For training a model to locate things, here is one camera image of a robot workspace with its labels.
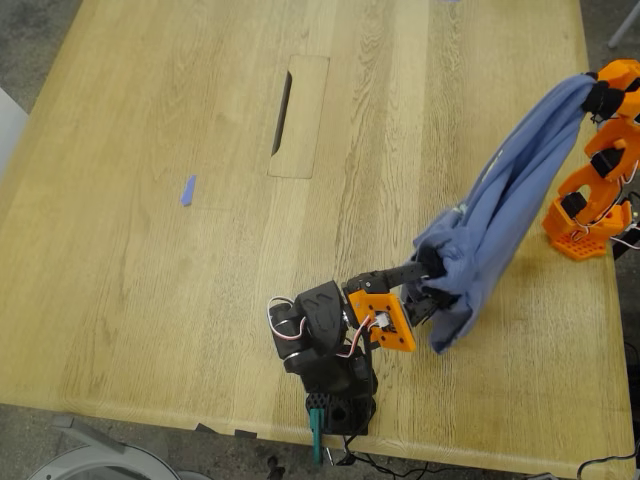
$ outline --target black wire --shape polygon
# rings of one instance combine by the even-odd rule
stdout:
[[[416,472],[420,472],[420,475],[418,475],[415,478],[415,480],[420,480],[425,473],[429,472],[429,470],[428,470],[429,462],[425,462],[423,468],[414,468],[414,469],[409,470],[408,472],[405,472],[405,473],[397,473],[397,472],[394,472],[393,470],[391,470],[390,468],[383,467],[382,465],[378,465],[373,460],[373,458],[371,458],[371,455],[369,455],[368,453],[366,453],[365,456],[367,458],[362,458],[362,457],[358,457],[357,455],[353,455],[353,458],[355,458],[359,462],[363,462],[363,463],[367,463],[367,464],[371,465],[373,468],[375,468],[380,473],[384,473],[385,475],[391,475],[394,480],[396,478],[406,478],[409,475],[411,475],[412,473],[416,473]]]
[[[369,382],[369,395],[367,396],[367,408],[366,408],[366,415],[364,420],[362,421],[362,424],[358,427],[358,429],[356,430],[356,433],[354,433],[353,435],[351,435],[348,440],[345,442],[344,444],[344,448],[347,451],[347,455],[349,455],[349,444],[358,436],[360,435],[365,428],[367,428],[367,425],[369,425],[369,422],[371,421],[371,410],[373,407],[373,359],[371,358],[371,339],[369,337],[369,331],[366,328],[362,329],[362,334],[360,335],[362,337],[362,342],[364,343],[364,358],[365,361],[367,362],[367,380]]]
[[[629,342],[624,342],[624,346],[629,347],[633,351],[633,354],[636,357],[636,365],[640,365],[640,354],[638,353],[638,349],[635,347],[635,345]]]
[[[596,458],[594,460],[588,460],[578,467],[578,473],[576,475],[577,480],[582,480],[582,471],[585,468],[587,468],[589,465],[594,465],[596,463],[605,463],[611,460],[630,460],[634,457],[637,457],[639,451],[640,451],[640,439],[638,439],[638,441],[636,442],[636,448],[633,451],[633,453],[630,455],[625,455],[624,457],[618,457],[616,455],[612,455],[611,457]]]

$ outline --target red and white wire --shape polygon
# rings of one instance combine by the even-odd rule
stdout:
[[[349,358],[351,355],[353,355],[353,352],[355,352],[356,350],[356,345],[358,344],[358,340],[360,338],[360,334],[362,333],[362,329],[364,327],[366,327],[369,322],[371,322],[371,317],[369,315],[367,315],[365,317],[365,319],[362,321],[362,323],[360,324],[360,328],[358,328],[358,330],[356,331],[356,334],[353,336],[353,340],[351,341],[351,348],[349,349],[349,353],[336,353],[336,355],[338,357],[342,357],[342,358]]]
[[[300,332],[297,335],[283,335],[282,333],[278,332],[273,326],[271,315],[269,315],[269,308],[271,307],[271,304],[276,300],[287,302],[289,305],[293,306],[293,300],[288,297],[271,297],[271,299],[267,302],[267,323],[269,324],[269,328],[276,337],[281,338],[282,340],[299,340],[300,338],[302,338],[302,334],[304,333],[304,324],[307,321],[307,317],[302,318],[302,321],[300,322]]]

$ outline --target white chair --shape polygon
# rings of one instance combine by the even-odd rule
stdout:
[[[640,15],[640,2],[638,2],[636,6],[633,7],[631,13],[627,15],[627,18],[624,19],[622,25],[620,25],[618,30],[616,30],[616,33],[613,34],[613,37],[611,37],[611,40],[609,40],[609,43],[607,43],[609,48],[615,48],[618,46],[618,43],[620,43],[622,36],[627,32],[627,30],[629,30],[629,27],[635,21],[635,19],[638,18],[638,15]]]
[[[26,112],[0,88],[0,178],[27,118]]]

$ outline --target cable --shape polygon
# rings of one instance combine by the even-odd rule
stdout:
[[[624,240],[620,240],[619,238],[611,237],[611,240],[613,240],[614,242],[618,242],[618,243],[621,243],[623,245],[626,245],[631,250],[640,250],[640,247],[636,247],[635,245],[631,245],[630,243],[625,242]]]
[[[362,342],[364,343],[364,358],[367,362],[367,381],[369,383],[369,395],[367,396],[367,408],[366,408],[366,416],[364,421],[362,422],[362,424],[358,427],[358,430],[356,430],[356,433],[354,433],[353,435],[351,435],[349,437],[349,439],[344,442],[344,448],[347,451],[347,456],[349,456],[349,454],[351,454],[351,452],[349,451],[349,444],[358,436],[360,435],[365,428],[367,428],[367,425],[369,425],[369,422],[371,421],[371,408],[373,406],[373,359],[371,358],[371,340],[369,337],[369,332],[365,329],[362,331]]]
[[[424,468],[414,468],[414,469],[409,470],[408,472],[405,472],[405,473],[397,473],[397,472],[394,472],[393,470],[391,470],[390,468],[378,465],[373,460],[373,458],[371,458],[371,455],[369,455],[368,453],[366,453],[365,456],[367,458],[362,458],[362,457],[358,457],[357,455],[353,455],[353,458],[355,458],[359,462],[363,462],[363,463],[367,463],[367,464],[371,465],[373,468],[375,468],[380,473],[384,473],[385,475],[391,475],[391,477],[394,480],[396,478],[407,478],[409,475],[411,475],[412,473],[416,473],[416,472],[420,472],[420,475],[418,475],[415,478],[415,480],[420,480],[424,476],[425,473],[429,472],[429,470],[428,470],[429,462],[425,462]]]
[[[630,460],[634,457],[638,456],[638,452],[640,451],[640,439],[638,439],[638,441],[636,442],[636,448],[633,451],[632,454],[630,455],[625,455],[624,457],[619,457],[616,455],[612,455],[611,457],[604,457],[604,458],[596,458],[594,460],[587,460],[586,462],[584,462],[582,465],[580,465],[578,467],[578,473],[576,474],[577,480],[582,480],[582,471],[587,468],[589,465],[594,465],[596,463],[605,463],[605,462],[609,462],[611,460]]]
[[[638,163],[640,162],[640,160],[636,160],[636,164],[633,167],[633,172],[631,172],[631,178],[629,180],[627,180],[627,177],[622,174],[622,178],[623,178],[623,182],[625,185],[629,185],[631,182],[633,182],[633,177],[636,176],[636,170],[638,170]]]
[[[362,329],[365,326],[367,326],[370,321],[371,321],[371,317],[369,315],[367,315],[365,317],[365,319],[362,321],[362,323],[360,324],[360,328],[358,328],[358,330],[356,331],[356,334],[353,336],[353,341],[351,342],[351,348],[349,349],[349,353],[347,353],[347,354],[336,353],[336,356],[342,357],[342,358],[349,358],[351,355],[353,355],[353,352],[356,349],[356,345],[358,344],[358,340],[360,338],[360,334],[362,333]]]
[[[276,337],[281,338],[282,340],[298,340],[302,338],[302,334],[304,333],[304,324],[307,321],[307,317],[302,317],[302,321],[300,322],[300,333],[298,333],[298,335],[292,335],[292,336],[283,335],[282,333],[278,332],[276,328],[273,326],[273,323],[271,321],[271,315],[269,315],[269,307],[271,307],[271,304],[276,300],[287,302],[289,305],[293,306],[293,300],[291,300],[288,297],[275,296],[275,297],[271,297],[271,299],[267,302],[267,323],[269,324],[269,328],[271,329],[273,334]]]
[[[636,346],[629,342],[624,342],[624,346],[629,347],[633,351],[636,357],[636,365],[640,365],[640,354],[638,353],[638,349],[636,348]]]

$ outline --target orange gripper bracket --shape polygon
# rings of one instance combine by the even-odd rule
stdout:
[[[640,63],[615,60],[598,72],[603,80],[624,91],[624,99],[585,147],[590,163],[560,185],[542,222],[551,245],[574,260],[604,255],[609,238],[632,222],[630,202],[616,201],[640,160]],[[579,192],[584,186],[587,199]]]
[[[358,290],[349,294],[348,298],[360,324],[367,316],[375,319],[378,312],[386,312],[389,315],[391,323],[388,327],[371,330],[372,341],[378,342],[383,348],[403,352],[413,352],[416,349],[411,327],[397,296],[393,293],[367,293],[364,290]]]

